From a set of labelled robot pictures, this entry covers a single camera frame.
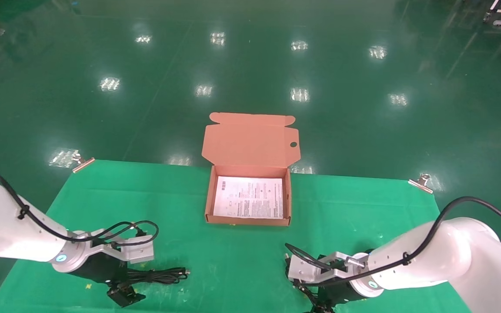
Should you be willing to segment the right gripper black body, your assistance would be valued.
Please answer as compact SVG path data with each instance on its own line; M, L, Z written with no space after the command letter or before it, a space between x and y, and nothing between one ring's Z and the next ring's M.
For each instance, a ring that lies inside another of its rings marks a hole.
M330 279L318 286L316 305L336 306L367 299L364 292L364 287L356 280L342 283L340 278Z

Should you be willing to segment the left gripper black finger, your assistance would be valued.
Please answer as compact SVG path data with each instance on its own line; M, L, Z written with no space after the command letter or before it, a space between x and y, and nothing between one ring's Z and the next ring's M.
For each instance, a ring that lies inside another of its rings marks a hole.
M131 285L114 285L109 288L106 295L121 308L146 299L145 295L137 293Z

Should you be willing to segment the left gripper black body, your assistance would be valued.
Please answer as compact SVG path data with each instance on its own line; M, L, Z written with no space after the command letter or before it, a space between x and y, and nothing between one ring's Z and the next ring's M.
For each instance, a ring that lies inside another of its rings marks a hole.
M88 279L94 283L120 285L131 283L134 276L143 273L136 269L129 269L126 261L121 261L108 254L93 254L78 269L74 276Z

